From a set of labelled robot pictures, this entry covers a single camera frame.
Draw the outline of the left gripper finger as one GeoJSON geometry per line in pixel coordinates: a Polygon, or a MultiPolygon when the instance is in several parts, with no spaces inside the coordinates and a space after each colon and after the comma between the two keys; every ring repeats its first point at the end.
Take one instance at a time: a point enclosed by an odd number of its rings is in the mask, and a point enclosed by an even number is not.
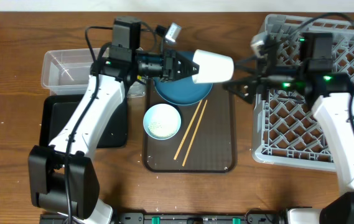
{"type": "Polygon", "coordinates": [[[196,75],[199,72],[198,67],[181,67],[177,70],[176,80],[181,80],[187,77],[196,75]]]}
{"type": "Polygon", "coordinates": [[[176,59],[178,67],[199,67],[197,62],[193,61],[193,52],[188,51],[177,51],[176,59]]]}

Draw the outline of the dark blue plate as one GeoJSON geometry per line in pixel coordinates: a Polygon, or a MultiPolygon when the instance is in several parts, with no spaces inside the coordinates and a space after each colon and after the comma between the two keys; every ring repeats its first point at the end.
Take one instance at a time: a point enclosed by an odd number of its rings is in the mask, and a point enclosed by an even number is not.
{"type": "Polygon", "coordinates": [[[179,106],[188,106],[204,99],[212,90],[212,83],[194,84],[192,77],[174,82],[160,82],[153,78],[156,92],[169,103],[179,106]]]}

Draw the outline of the green cup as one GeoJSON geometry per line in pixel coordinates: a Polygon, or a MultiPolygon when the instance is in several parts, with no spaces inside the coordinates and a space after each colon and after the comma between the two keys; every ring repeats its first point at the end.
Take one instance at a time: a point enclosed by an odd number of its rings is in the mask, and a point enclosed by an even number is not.
{"type": "Polygon", "coordinates": [[[235,70],[231,57],[204,50],[195,51],[193,62],[199,65],[198,73],[192,76],[195,84],[227,82],[235,70]]]}

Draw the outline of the light blue bowl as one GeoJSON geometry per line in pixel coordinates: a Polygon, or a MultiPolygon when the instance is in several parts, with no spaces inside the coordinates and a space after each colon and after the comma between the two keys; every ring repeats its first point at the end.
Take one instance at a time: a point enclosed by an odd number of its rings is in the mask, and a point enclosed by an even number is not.
{"type": "Polygon", "coordinates": [[[166,140],[177,134],[182,124],[178,110],[165,103],[150,107],[143,118],[143,128],[153,139],[166,140]]]}

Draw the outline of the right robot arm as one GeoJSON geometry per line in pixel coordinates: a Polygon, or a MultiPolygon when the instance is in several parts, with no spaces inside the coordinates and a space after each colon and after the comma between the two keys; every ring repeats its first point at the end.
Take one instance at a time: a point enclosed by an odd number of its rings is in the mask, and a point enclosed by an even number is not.
{"type": "Polygon", "coordinates": [[[346,73],[332,70],[331,33],[304,32],[300,38],[300,65],[278,65],[279,43],[263,32],[251,40],[256,68],[235,63],[248,77],[224,88],[252,103],[269,89],[302,95],[320,125],[337,172],[340,196],[321,209],[288,208],[278,223],[354,223],[354,84],[346,73]]]}

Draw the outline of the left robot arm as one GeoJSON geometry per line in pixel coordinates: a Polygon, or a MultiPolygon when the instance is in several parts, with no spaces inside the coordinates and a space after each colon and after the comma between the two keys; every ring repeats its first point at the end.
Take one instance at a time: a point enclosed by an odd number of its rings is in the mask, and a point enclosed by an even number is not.
{"type": "Polygon", "coordinates": [[[141,50],[146,23],[119,16],[112,39],[92,55],[90,79],[67,124],[48,146],[28,156],[31,202],[64,216],[65,223],[109,223],[113,209],[99,198],[93,157],[109,119],[138,76],[173,82],[196,75],[199,64],[178,51],[141,50]]]}

